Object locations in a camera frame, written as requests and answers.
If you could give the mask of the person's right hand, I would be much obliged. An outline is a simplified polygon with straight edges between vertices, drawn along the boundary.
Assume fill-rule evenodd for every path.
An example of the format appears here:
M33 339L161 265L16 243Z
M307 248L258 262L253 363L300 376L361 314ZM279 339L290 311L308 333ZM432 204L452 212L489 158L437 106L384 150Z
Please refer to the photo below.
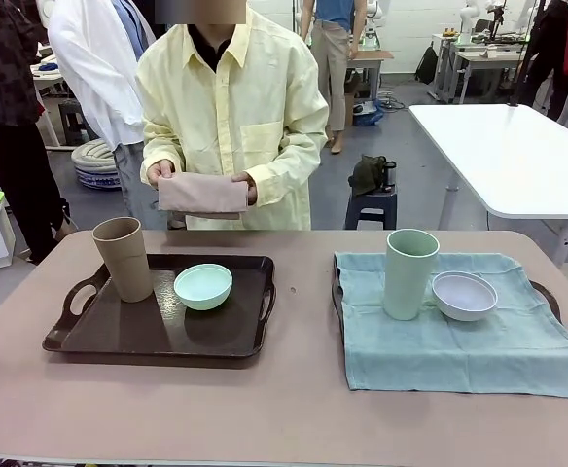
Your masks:
M170 160L161 160L152 164L146 171L148 183L155 189L160 179L169 179L175 172L174 164Z

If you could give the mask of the person's left hand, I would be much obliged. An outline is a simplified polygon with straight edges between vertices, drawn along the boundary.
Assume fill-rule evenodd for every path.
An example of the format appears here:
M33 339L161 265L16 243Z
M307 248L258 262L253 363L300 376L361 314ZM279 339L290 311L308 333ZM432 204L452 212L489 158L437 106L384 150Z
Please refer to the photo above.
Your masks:
M247 188L247 204L252 206L256 203L258 192L253 178L247 172L239 172L232 177L234 183L244 183Z

